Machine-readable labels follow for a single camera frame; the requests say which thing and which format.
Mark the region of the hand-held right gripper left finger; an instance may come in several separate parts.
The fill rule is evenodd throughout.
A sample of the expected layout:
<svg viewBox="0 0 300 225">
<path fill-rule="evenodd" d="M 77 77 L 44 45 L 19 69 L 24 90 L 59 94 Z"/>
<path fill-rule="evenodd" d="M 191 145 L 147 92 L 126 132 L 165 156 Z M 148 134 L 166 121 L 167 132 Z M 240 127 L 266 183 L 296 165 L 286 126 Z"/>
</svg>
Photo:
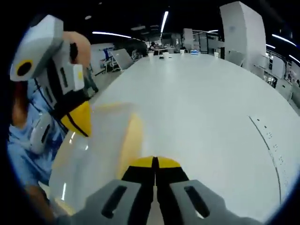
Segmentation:
<svg viewBox="0 0 300 225">
<path fill-rule="evenodd" d="M 59 216 L 58 225 L 145 225 L 153 201 L 155 157 L 134 160 L 122 179 L 114 179 L 86 198 L 73 215 Z"/>
</svg>

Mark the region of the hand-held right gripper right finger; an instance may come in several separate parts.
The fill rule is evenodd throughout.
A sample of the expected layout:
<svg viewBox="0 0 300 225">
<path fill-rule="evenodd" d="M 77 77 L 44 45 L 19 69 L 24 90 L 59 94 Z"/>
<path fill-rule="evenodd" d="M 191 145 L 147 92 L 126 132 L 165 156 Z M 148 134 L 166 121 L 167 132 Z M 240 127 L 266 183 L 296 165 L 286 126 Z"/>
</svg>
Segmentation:
<svg viewBox="0 0 300 225">
<path fill-rule="evenodd" d="M 157 187 L 171 191 L 184 225 L 260 225 L 227 209 L 224 199 L 198 180 L 190 180 L 178 162 L 157 157 Z"/>
</svg>

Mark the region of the person's left hand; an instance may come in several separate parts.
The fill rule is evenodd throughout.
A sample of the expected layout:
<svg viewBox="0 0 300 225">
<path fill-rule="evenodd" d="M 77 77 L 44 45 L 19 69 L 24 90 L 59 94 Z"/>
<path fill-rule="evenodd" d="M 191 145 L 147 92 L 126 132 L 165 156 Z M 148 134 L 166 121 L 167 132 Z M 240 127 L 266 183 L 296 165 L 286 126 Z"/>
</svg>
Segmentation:
<svg viewBox="0 0 300 225">
<path fill-rule="evenodd" d="M 82 34 L 75 31 L 64 31 L 63 39 L 70 43 L 70 60 L 72 64 L 81 64 L 88 68 L 91 59 L 91 44 Z"/>
</svg>

